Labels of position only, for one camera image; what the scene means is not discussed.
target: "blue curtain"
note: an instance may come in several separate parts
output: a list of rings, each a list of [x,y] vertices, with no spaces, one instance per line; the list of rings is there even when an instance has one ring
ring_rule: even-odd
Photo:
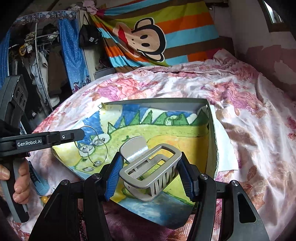
[[[76,92],[91,82],[82,50],[78,46],[77,20],[60,19],[61,45],[72,92]]]
[[[4,79],[8,76],[8,47],[10,39],[10,30],[6,33],[6,36],[0,43],[0,89],[4,83]]]

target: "window frame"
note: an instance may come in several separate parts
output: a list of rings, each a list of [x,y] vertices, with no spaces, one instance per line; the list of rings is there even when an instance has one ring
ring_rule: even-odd
[[[266,23],[267,23],[267,27],[270,33],[272,32],[289,32],[289,28],[288,26],[282,22],[282,23],[273,23],[272,19],[269,15],[269,11],[266,7],[266,5],[264,4],[263,0],[258,0],[259,5],[263,11]]]

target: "screw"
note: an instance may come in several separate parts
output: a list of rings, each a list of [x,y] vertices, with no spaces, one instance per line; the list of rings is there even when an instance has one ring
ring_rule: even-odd
[[[203,180],[207,180],[209,177],[208,177],[207,174],[201,174],[200,178],[203,179]]]
[[[92,177],[93,179],[97,180],[97,179],[100,179],[100,178],[101,178],[101,174],[99,174],[99,173],[94,173],[91,177]]]
[[[69,180],[64,179],[60,182],[61,185],[67,185],[69,183]]]
[[[231,181],[231,184],[235,187],[237,187],[239,185],[239,182],[236,180]]]

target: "gray handle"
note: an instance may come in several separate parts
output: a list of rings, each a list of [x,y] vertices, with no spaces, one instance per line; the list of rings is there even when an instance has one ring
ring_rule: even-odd
[[[24,160],[23,158],[14,158],[13,161],[2,163],[2,165],[10,171],[10,179],[7,181],[1,180],[1,187],[13,219],[17,223],[25,223],[29,220],[27,205],[18,204],[12,198],[12,195],[15,192],[15,180],[19,177],[18,170],[24,161],[27,160]]]

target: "hand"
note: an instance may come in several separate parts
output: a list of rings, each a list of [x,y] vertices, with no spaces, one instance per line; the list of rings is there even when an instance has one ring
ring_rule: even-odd
[[[13,199],[19,204],[26,204],[29,200],[30,195],[30,173],[29,164],[27,160],[20,165],[19,177],[15,181],[15,193],[13,194]],[[9,171],[0,164],[0,180],[8,180],[10,178]]]

